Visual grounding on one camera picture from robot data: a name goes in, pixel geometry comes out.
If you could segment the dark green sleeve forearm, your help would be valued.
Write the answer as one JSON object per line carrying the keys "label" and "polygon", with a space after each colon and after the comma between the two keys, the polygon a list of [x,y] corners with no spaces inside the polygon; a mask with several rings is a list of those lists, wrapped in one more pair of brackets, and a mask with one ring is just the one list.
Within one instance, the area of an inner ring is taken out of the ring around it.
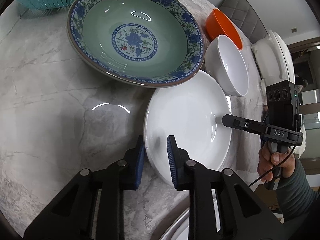
{"label": "dark green sleeve forearm", "polygon": [[297,158],[293,174],[288,178],[280,178],[276,195],[285,222],[306,215],[319,206],[319,193],[310,187],[304,168]]}

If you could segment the person's right hand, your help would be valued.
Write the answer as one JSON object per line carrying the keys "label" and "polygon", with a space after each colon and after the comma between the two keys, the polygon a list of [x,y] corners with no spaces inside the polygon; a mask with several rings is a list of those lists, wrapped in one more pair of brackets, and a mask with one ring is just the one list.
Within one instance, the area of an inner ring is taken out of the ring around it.
{"label": "person's right hand", "polygon": [[[263,148],[259,151],[259,164],[257,167],[259,176],[262,176],[268,170],[281,163],[286,157],[287,154],[284,153],[271,153],[268,149],[268,144],[265,143]],[[284,163],[280,165],[280,167],[282,168],[283,178],[289,178],[292,176],[296,167],[295,156],[291,155]]]}

